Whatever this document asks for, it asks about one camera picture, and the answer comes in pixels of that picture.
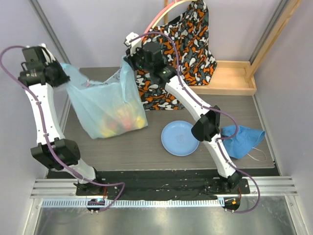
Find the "light blue plastic bag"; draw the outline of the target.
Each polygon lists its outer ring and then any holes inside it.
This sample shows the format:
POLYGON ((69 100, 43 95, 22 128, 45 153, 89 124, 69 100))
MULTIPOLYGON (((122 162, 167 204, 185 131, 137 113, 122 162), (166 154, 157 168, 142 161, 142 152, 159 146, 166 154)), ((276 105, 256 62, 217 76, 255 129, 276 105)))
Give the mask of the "light blue plastic bag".
POLYGON ((124 58, 119 69, 104 82, 89 79, 71 64, 61 66, 70 78, 66 91, 71 105, 92 139, 110 138, 147 127, 134 71, 124 58))

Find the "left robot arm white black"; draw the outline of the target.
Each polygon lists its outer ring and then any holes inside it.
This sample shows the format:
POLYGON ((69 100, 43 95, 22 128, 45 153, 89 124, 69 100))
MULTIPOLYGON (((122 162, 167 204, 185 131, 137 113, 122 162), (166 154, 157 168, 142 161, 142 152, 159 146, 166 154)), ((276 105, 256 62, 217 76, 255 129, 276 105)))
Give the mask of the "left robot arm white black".
POLYGON ((25 61, 18 81, 31 103, 37 129, 32 157, 49 170, 74 176, 79 190, 102 194, 104 183, 98 172, 81 159, 77 143, 65 138, 56 115, 54 89, 69 82, 69 76, 45 44, 23 48, 22 53, 25 61))

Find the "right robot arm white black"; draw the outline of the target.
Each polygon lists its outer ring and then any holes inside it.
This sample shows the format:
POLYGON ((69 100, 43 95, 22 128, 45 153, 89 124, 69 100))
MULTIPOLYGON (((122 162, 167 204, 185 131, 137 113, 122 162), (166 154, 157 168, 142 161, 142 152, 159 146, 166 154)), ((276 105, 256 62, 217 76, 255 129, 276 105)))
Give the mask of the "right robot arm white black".
POLYGON ((213 158, 222 190, 233 193, 239 186, 242 174, 236 169, 223 145, 219 129, 219 107, 211 107, 179 78, 179 72, 165 62, 159 43, 142 45, 140 41, 134 40, 125 45, 125 60, 132 69, 147 71, 153 81, 172 94, 191 114, 196 122, 191 129, 192 135, 206 146, 213 158))

